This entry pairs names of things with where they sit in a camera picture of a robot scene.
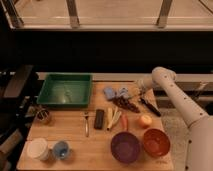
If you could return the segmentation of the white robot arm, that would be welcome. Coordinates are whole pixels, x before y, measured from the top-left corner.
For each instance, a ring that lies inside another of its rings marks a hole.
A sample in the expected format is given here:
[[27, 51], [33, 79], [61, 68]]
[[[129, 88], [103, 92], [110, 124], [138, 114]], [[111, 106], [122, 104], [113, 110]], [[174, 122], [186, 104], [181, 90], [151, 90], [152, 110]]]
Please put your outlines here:
[[176, 73], [155, 67], [151, 74], [136, 81], [142, 94], [160, 86], [181, 114], [189, 129], [185, 171], [213, 171], [213, 116], [209, 115], [176, 83]]

